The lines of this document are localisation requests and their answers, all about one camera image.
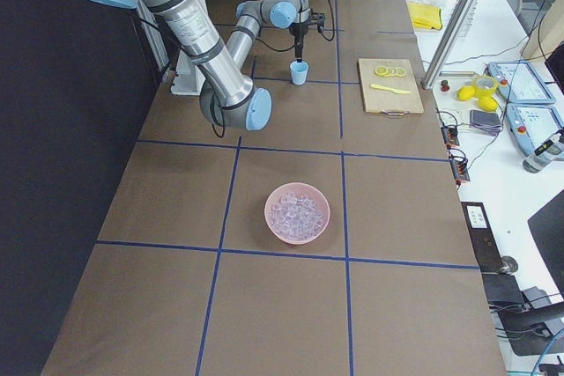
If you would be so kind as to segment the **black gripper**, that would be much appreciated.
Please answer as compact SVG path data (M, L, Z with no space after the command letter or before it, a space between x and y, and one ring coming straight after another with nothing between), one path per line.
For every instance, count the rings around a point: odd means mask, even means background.
M297 63L303 62L303 43L308 30L309 23L307 21L292 23L289 27L289 32L293 36L294 57Z

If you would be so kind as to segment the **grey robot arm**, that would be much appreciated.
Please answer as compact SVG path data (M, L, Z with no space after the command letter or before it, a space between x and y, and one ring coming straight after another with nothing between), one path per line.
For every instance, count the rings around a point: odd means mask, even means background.
M210 95L200 97L202 113L216 125L263 129L271 117L270 93L241 73L199 0L89 0L123 9L144 3L161 16L189 60L203 73Z
M263 26L289 30L294 37L290 50L295 60L303 61L304 38L314 23L314 13L308 0L254 0L238 5L237 23L226 48L240 69Z

